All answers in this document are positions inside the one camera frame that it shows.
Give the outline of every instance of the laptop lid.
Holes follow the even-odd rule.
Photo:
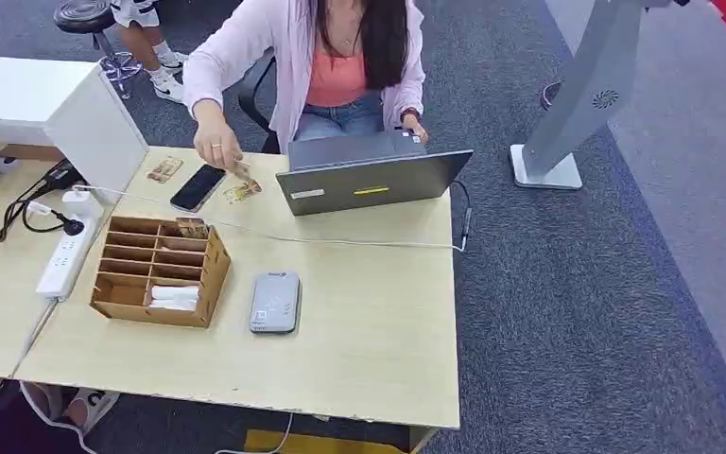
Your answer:
[[[288,146],[291,170],[366,163],[400,156],[426,154],[424,145],[407,131],[378,132],[365,136],[325,137],[292,142]]]
[[[439,197],[474,152],[451,151],[277,174],[295,216]]]

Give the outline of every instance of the smartphone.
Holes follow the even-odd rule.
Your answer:
[[[197,212],[210,198],[227,172],[213,166],[202,166],[194,176],[171,198],[175,207],[190,212]]]

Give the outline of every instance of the cardboard organizer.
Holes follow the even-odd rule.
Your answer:
[[[112,217],[90,306],[111,319],[207,327],[230,264],[215,227],[195,239],[175,221]],[[154,286],[198,286],[196,310],[149,307]]]

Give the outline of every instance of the black stool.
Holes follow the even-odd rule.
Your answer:
[[[143,65],[129,52],[112,51],[104,30],[115,24],[107,0],[65,0],[54,11],[54,23],[67,33],[93,34],[94,49],[104,51],[105,57],[98,61],[107,79],[118,86],[119,95],[129,99],[130,90],[124,83],[140,72]]]

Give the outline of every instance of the woman's left hand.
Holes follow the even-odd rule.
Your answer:
[[[417,137],[419,137],[419,140],[422,141],[422,144],[427,144],[427,140],[429,139],[427,131],[424,129],[424,127],[422,127],[422,124],[419,123],[419,118],[417,118],[416,115],[414,115],[413,113],[408,113],[407,115],[405,115],[405,118],[402,119],[402,129],[413,130],[413,133],[416,134]]]

